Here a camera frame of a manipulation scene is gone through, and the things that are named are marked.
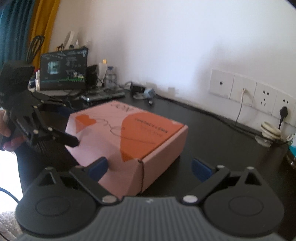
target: large orange heart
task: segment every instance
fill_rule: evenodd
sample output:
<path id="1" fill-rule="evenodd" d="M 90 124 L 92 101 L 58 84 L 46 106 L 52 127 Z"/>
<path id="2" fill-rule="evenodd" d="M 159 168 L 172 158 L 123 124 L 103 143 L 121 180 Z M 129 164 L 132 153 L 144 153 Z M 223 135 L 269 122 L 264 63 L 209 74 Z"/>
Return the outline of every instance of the large orange heart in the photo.
<path id="1" fill-rule="evenodd" d="M 78 115 L 75 118 L 75 124 L 76 124 L 76 133 L 84 130 L 86 127 L 94 125 L 96 123 L 95 119 L 91 119 L 89 115 L 83 114 Z"/>

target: curtain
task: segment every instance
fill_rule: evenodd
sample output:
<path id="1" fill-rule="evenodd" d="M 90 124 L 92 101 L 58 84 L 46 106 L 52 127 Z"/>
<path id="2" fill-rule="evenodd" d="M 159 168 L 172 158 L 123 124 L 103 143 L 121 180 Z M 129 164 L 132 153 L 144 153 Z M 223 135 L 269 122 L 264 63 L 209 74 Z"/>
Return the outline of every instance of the curtain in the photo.
<path id="1" fill-rule="evenodd" d="M 57 15 L 57 10 L 59 8 L 60 0 L 36 0 L 30 41 L 36 35 L 44 35 L 45 40 L 41 51 L 37 54 L 33 61 L 35 68 L 40 67 L 40 55 L 48 52 L 49 43 L 52 35 L 52 29 L 54 26 L 54 21 Z"/>
<path id="2" fill-rule="evenodd" d="M 14 0 L 1 11 L 0 69 L 7 60 L 25 60 L 35 0 Z"/>

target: yellow curtain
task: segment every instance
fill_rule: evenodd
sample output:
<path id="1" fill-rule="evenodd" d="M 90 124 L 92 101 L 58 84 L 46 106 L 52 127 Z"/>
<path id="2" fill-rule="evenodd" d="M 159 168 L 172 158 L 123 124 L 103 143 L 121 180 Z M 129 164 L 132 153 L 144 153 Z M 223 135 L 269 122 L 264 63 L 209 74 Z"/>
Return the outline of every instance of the yellow curtain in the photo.
<path id="1" fill-rule="evenodd" d="M 60 0 L 36 0 L 35 8 L 33 10 L 32 25 L 30 41 L 36 35 L 44 35 L 45 40 L 41 51 L 37 54 L 33 61 L 35 68 L 40 67 L 40 55 L 48 52 L 50 39 L 52 36 L 52 29 L 54 26 L 54 21 L 57 15 L 57 10 L 59 8 Z"/>

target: gray ribbed panel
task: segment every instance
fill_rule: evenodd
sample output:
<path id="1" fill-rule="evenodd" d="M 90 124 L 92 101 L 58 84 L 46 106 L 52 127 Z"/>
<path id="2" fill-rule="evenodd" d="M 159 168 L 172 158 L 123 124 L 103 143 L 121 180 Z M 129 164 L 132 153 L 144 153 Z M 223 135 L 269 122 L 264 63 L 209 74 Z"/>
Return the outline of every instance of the gray ribbed panel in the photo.
<path id="1" fill-rule="evenodd" d="M 246 241 L 212 227 L 196 207 L 175 198 L 127 197 L 114 207 L 104 207 L 80 232 L 64 238 L 41 239 L 23 235 L 18 241 Z M 272 234 L 253 241 L 283 241 Z"/>

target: cardboard box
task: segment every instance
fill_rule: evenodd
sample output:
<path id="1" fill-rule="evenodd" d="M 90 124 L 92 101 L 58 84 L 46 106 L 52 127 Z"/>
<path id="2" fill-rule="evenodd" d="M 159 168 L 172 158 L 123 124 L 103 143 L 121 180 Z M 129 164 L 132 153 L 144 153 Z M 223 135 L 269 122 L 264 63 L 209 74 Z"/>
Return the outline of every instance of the cardboard box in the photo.
<path id="1" fill-rule="evenodd" d="M 66 132 L 80 145 L 67 147 L 84 167 L 105 156 L 109 168 L 99 184 L 122 198 L 146 190 L 181 154 L 188 127 L 111 101 L 70 115 Z"/>

